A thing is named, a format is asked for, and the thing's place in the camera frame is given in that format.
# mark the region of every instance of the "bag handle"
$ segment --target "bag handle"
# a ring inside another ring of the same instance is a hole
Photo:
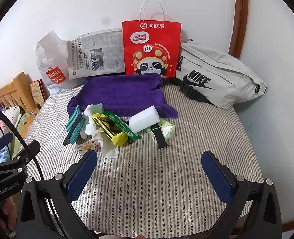
[[[141,21],[141,17],[142,17],[142,9],[143,9],[143,21],[145,20],[145,9],[146,9],[146,5],[150,0],[145,0],[140,8],[140,12],[139,12],[139,20]],[[159,3],[159,5],[161,6],[161,10],[163,11],[163,15],[164,15],[164,21],[165,21],[165,15],[166,15],[166,3],[165,0],[163,0],[164,2],[164,7],[161,5],[161,3],[158,0],[155,0],[157,3]]]

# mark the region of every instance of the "mattress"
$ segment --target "mattress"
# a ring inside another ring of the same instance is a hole
[[[67,103],[81,89],[50,96],[27,132],[27,143],[37,140],[36,156],[45,179],[64,173],[81,155],[67,135]],[[201,155],[211,150],[222,164],[248,181],[262,182],[254,150],[233,107],[220,109],[186,98],[179,88],[162,88],[166,101],[179,113],[167,119],[176,126],[170,146],[157,150],[152,136],[119,148],[117,159],[98,152],[98,164],[79,199],[72,206],[88,229],[105,234],[169,238],[210,229],[225,208],[201,167]],[[39,180],[36,166],[29,175]],[[242,215],[248,213],[247,202]]]

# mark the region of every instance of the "newspaper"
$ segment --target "newspaper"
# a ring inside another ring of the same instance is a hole
[[[125,72],[121,28],[91,32],[67,42],[69,79]]]

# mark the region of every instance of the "white waist bag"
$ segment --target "white waist bag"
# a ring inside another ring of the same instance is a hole
[[[264,94],[266,84],[240,60],[194,41],[181,41],[176,78],[227,109]]]

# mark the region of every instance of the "sponge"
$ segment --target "sponge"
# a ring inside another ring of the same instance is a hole
[[[152,105],[142,112],[130,117],[128,126],[134,133],[137,133],[158,123],[159,121],[158,112],[156,111],[154,105]]]

